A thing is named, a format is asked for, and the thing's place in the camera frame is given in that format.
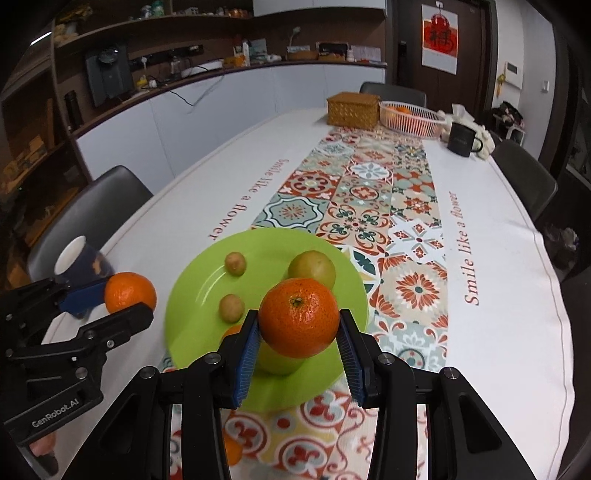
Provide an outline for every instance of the wicker box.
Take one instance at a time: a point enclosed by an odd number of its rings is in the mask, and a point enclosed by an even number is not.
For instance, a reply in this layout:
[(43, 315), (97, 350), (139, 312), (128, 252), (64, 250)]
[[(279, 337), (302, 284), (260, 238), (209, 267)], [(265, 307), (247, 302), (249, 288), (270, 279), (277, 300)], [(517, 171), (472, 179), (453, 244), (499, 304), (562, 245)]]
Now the wicker box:
[(327, 99), (329, 125), (373, 130), (379, 119), (379, 96), (341, 92)]

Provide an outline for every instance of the upper cabinet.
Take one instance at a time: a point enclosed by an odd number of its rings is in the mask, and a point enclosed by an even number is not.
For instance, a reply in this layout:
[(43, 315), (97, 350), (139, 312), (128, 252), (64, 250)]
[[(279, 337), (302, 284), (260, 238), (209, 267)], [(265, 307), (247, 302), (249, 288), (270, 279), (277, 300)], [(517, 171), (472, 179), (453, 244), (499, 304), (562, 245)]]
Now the upper cabinet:
[(386, 0), (252, 0), (255, 17), (301, 10), (303, 8), (322, 7), (362, 7), (386, 8)]

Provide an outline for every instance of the blue cup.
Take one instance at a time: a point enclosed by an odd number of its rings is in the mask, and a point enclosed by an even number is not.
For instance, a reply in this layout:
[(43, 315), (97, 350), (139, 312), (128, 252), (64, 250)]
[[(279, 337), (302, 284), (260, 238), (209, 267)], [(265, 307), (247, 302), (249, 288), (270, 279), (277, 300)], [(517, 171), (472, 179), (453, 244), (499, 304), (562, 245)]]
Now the blue cup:
[[(86, 242), (85, 236), (72, 240), (61, 252), (54, 269), (56, 277), (73, 288), (100, 280), (115, 273), (105, 256)], [(90, 310), (77, 318), (83, 319)]]

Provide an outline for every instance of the patterned table runner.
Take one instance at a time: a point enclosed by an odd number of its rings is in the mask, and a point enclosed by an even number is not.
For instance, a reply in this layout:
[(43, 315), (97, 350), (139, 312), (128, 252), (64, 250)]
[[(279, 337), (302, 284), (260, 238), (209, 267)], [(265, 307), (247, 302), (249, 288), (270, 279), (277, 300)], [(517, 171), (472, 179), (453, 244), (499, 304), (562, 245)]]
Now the patterned table runner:
[[(370, 305), (366, 331), (409, 365), (439, 371), (447, 353), (447, 270), (441, 220), (422, 142), (378, 126), (335, 128), (273, 195), (252, 228), (295, 228), (329, 241), (359, 271)], [(174, 369), (166, 357), (160, 370)], [(362, 410), (344, 375), (286, 411), (224, 412), (243, 444), (235, 479), (365, 480), (377, 410)], [(171, 480), (182, 478), (175, 406)], [(418, 408), (417, 476), (426, 474), (424, 407)]]

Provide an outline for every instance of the yellow-green fruit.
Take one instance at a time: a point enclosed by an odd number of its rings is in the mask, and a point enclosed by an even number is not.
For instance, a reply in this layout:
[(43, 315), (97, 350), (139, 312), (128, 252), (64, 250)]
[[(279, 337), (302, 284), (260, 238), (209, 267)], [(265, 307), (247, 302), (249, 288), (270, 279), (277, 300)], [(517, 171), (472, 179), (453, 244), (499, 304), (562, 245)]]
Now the yellow-green fruit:
[(256, 369), (272, 375), (289, 375), (301, 367), (304, 361), (306, 361), (305, 358), (289, 358), (280, 355), (262, 340), (256, 358)]
[(335, 286), (336, 270), (324, 253), (316, 250), (308, 250), (295, 257), (287, 270), (289, 278), (313, 278), (325, 287), (332, 289)]
[(220, 300), (219, 314), (224, 322), (236, 323), (244, 314), (244, 302), (238, 295), (230, 293)]
[(246, 258), (240, 252), (232, 252), (226, 255), (224, 266), (230, 275), (240, 277), (246, 270)]

